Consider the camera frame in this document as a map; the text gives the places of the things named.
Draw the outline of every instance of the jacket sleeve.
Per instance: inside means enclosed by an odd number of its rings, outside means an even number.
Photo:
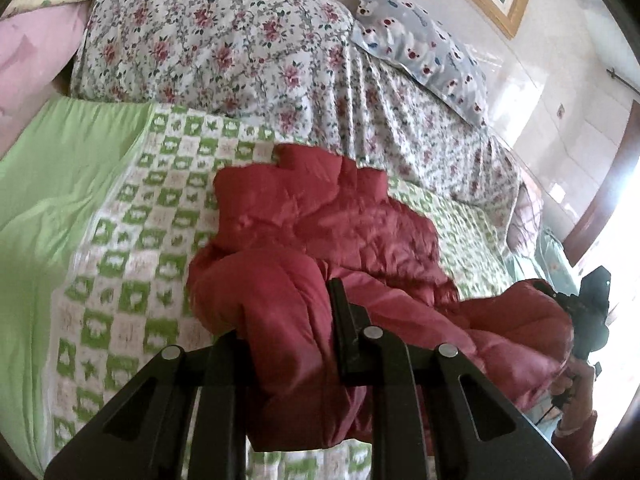
[[[596,420],[598,413],[593,412],[577,431],[566,436],[559,436],[559,433],[554,432],[551,438],[551,443],[569,463],[574,476],[582,473],[593,461],[593,430]]]

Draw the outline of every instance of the person's arm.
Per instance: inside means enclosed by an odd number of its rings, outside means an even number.
[[[598,414],[593,411],[595,371],[584,361],[570,358],[567,370],[552,384],[551,393],[571,389],[570,400],[562,407],[562,419],[551,443],[564,456],[574,475],[593,461],[593,430]]]

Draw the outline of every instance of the black metal clamp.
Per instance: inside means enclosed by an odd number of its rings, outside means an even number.
[[[406,345],[327,284],[338,370],[345,386],[373,389],[372,480],[433,480],[420,386],[440,480],[569,480],[560,454],[458,349]],[[244,407],[255,373],[236,334],[193,352],[168,346],[52,460],[45,480],[180,478],[201,387],[188,480],[244,479]]]

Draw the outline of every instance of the floral bedsheet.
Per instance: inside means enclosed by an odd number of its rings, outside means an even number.
[[[518,171],[487,129],[350,43],[335,0],[96,0],[72,94],[276,128],[482,208],[504,241]]]

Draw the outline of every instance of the red puffer jacket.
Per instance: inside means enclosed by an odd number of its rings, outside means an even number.
[[[203,325],[234,328],[249,343],[260,383],[248,416],[255,449],[370,441],[367,388],[338,379],[331,278],[406,343],[456,345],[519,408],[546,390],[573,336],[554,300],[521,282],[497,298],[459,301],[438,266],[433,223],[388,197],[386,174],[318,148],[277,150],[277,166],[218,172],[220,229],[188,279]]]

